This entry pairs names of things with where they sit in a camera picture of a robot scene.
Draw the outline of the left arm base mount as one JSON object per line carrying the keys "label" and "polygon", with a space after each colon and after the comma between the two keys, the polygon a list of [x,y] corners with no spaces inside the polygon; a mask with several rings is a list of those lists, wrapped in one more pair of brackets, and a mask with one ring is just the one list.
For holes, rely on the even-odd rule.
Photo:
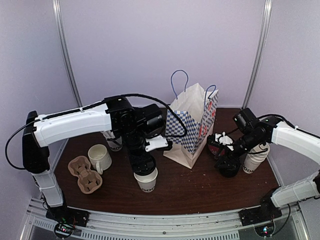
{"label": "left arm base mount", "polygon": [[67,206],[48,207],[46,218],[71,226],[86,227],[90,213]]}

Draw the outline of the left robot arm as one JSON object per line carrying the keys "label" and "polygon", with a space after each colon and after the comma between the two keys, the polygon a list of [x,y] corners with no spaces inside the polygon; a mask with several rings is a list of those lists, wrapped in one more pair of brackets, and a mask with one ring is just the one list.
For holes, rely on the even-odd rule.
{"label": "left robot arm", "polygon": [[61,140],[90,133],[111,131],[126,146],[133,172],[147,176],[156,168],[150,154],[167,147],[168,141],[149,134],[164,126],[160,108],[156,104],[133,107],[125,96],[114,96],[102,101],[51,115],[28,114],[22,135],[22,161],[33,175],[46,203],[61,222],[72,218],[66,201],[49,164],[49,145]]}

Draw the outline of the white paper coffee cup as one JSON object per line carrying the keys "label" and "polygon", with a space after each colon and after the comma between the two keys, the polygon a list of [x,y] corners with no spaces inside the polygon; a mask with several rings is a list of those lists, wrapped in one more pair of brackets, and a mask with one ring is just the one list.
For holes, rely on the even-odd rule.
{"label": "white paper coffee cup", "polygon": [[158,169],[155,168],[153,172],[148,175],[133,174],[140,189],[145,193],[150,193],[156,188],[156,182],[158,177]]}

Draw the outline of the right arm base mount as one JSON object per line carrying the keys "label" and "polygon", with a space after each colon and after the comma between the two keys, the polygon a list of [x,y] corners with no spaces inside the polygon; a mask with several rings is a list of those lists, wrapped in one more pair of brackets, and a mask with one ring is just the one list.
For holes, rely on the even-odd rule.
{"label": "right arm base mount", "polygon": [[242,226],[270,222],[282,216],[279,208],[261,205],[254,208],[244,208],[238,212]]}

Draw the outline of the blue checkered paper bag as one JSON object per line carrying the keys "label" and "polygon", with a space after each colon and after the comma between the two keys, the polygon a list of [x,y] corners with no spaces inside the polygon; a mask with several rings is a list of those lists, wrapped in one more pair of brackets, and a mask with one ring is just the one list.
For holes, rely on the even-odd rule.
{"label": "blue checkered paper bag", "polygon": [[177,94],[172,76],[170,83],[175,99],[169,105],[173,113],[167,111],[165,136],[172,149],[163,156],[192,169],[213,133],[219,90],[215,84],[204,89],[195,83]]}

